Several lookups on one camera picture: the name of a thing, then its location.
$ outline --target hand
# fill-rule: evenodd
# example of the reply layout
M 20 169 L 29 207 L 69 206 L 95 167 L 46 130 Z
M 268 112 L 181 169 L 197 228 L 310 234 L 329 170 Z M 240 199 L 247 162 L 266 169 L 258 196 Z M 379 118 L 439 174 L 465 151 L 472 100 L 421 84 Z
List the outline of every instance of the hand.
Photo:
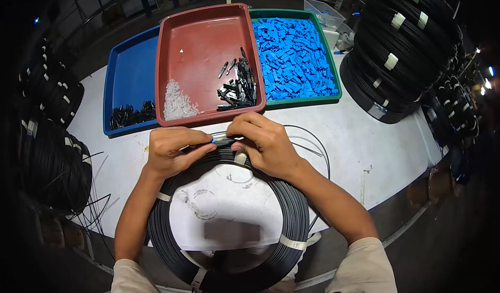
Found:
M 149 134 L 149 157 L 144 166 L 155 177 L 165 180 L 187 169 L 217 146 L 212 136 L 186 127 L 156 128 Z M 179 149 L 185 146 L 199 146 L 184 154 Z
M 305 161 L 288 139 L 284 126 L 255 113 L 245 113 L 234 118 L 226 131 L 227 136 L 243 135 L 231 149 L 243 149 L 252 165 L 266 174 L 290 182 L 299 174 Z

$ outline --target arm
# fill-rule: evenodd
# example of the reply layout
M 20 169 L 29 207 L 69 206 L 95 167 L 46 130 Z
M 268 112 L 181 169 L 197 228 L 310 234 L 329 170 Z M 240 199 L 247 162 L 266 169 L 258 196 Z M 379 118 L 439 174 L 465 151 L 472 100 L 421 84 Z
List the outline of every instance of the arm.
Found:
M 118 220 L 115 231 L 115 259 L 137 262 L 146 235 L 147 219 L 164 180 L 177 175 L 216 145 L 212 137 L 185 127 L 158 128 L 149 134 L 149 156 L 141 176 Z M 184 154 L 179 149 L 208 143 Z
M 283 125 L 257 113 L 245 113 L 234 118 L 226 134 L 244 135 L 246 138 L 231 149 L 244 149 L 256 168 L 302 191 L 349 244 L 366 237 L 378 238 L 366 209 L 297 154 Z

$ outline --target white table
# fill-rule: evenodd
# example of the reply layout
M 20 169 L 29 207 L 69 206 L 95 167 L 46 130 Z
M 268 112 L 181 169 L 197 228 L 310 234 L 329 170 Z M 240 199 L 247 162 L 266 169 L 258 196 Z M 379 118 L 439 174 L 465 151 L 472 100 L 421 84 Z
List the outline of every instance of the white table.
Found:
M 339 69 L 343 55 L 334 55 Z M 103 212 L 103 232 L 114 237 L 128 195 L 147 161 L 149 131 L 109 139 L 103 134 L 103 90 L 106 68 L 82 81 L 85 95 L 68 131 L 84 142 L 92 157 L 94 200 L 111 194 Z M 313 132 L 330 158 L 331 179 L 360 201 L 366 209 L 382 203 L 441 159 L 441 151 L 422 111 L 399 123 L 377 121 L 353 101 L 342 85 L 337 104 L 266 111 L 281 124 L 293 124 Z M 225 131 L 229 123 L 201 126 L 207 133 Z M 287 129 L 292 141 L 320 151 L 313 137 L 299 129 Z M 326 175 L 324 159 L 296 147 L 316 169 Z M 180 248 L 186 251 L 228 250 L 276 243 L 282 215 L 278 200 L 267 184 L 234 165 L 218 165 L 180 187 L 172 198 L 171 225 Z M 100 211 L 103 202 L 99 202 Z M 314 212 L 309 210 L 310 220 Z M 313 232 L 327 228 L 318 219 Z

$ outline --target beige sleeve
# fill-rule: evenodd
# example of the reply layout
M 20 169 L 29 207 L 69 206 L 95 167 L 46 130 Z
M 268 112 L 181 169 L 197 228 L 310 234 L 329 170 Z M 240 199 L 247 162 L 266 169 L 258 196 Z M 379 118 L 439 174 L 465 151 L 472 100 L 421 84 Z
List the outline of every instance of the beige sleeve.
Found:
M 113 267 L 115 276 L 111 293 L 158 293 L 139 264 L 131 259 L 119 259 Z
M 347 249 L 326 293 L 391 293 L 397 292 L 391 263 L 382 242 L 377 238 L 363 238 Z

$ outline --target pile of blue connectors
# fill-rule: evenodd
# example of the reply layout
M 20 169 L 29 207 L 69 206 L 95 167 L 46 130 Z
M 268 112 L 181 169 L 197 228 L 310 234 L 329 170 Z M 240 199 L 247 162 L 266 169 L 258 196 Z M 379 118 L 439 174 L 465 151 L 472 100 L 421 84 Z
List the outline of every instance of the pile of blue connectors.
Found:
M 339 94 L 310 20 L 259 18 L 253 32 L 268 101 Z

